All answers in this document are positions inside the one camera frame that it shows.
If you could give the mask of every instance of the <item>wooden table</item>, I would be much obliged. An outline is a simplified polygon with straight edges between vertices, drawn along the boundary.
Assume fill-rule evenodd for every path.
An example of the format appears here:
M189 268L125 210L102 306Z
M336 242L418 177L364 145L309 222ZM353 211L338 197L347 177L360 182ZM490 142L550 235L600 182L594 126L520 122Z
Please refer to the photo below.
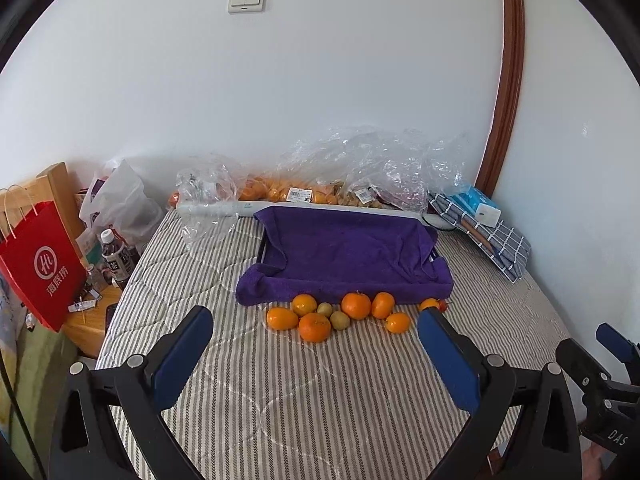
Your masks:
M104 342L104 315L110 304L118 303L122 291L110 285L102 292L102 299L94 308L72 312L62 326L62 332L88 357L96 359Z

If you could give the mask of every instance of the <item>wooden door frame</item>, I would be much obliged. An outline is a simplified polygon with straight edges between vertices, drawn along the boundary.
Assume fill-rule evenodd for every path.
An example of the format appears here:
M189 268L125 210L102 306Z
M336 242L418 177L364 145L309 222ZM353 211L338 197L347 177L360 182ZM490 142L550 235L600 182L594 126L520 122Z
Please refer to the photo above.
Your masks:
M518 110L524 69L524 0L504 0L502 67L495 100L494 120L487 139L476 187L491 196L507 155Z

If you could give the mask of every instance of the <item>plastic bag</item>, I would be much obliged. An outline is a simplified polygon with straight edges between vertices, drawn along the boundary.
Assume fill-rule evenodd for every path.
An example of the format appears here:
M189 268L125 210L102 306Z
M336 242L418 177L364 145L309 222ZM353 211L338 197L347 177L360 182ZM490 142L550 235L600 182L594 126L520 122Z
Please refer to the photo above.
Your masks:
M432 141L415 130L394 134L363 126L297 142L268 171L247 171L216 156L178 174L184 239L190 245L205 234L226 235L238 218L237 200L424 211L430 192L468 189L465 142L464 136Z
M80 219L96 236L104 229L116 229L142 254L162 220L162 209L145 195L142 180L126 160L109 172L106 167L95 173L80 208Z
M293 186L311 189L316 203L420 212L428 206L429 192L456 194L469 188L465 145L464 135L432 141L416 130L334 130L329 139L299 142L282 157L268 197L283 202Z
M358 134L348 145L363 158L345 178L341 194L372 189L383 203L424 211L430 192L456 194L469 188L463 174L464 143L464 136L431 142L416 130L399 135L377 131Z
M242 167L229 158L216 156L178 172L178 214L181 234L188 248L203 240L219 242L235 227L238 213L233 203L247 181Z

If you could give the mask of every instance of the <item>tissue box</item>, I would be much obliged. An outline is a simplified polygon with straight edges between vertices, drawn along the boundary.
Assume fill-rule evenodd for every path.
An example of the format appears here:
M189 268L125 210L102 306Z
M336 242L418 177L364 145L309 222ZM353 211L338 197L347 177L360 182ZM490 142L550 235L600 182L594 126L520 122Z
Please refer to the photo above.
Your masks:
M498 225L501 211L497 204L475 187L466 193L451 196L450 199L473 216L476 222L488 227Z

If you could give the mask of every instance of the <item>red paper bag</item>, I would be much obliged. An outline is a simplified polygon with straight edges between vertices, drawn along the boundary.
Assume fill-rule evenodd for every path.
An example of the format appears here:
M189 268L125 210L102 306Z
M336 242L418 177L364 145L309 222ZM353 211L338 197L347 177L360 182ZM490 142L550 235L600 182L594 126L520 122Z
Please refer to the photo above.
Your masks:
M0 243L0 272L44 326L60 330L86 271L55 203L37 203Z

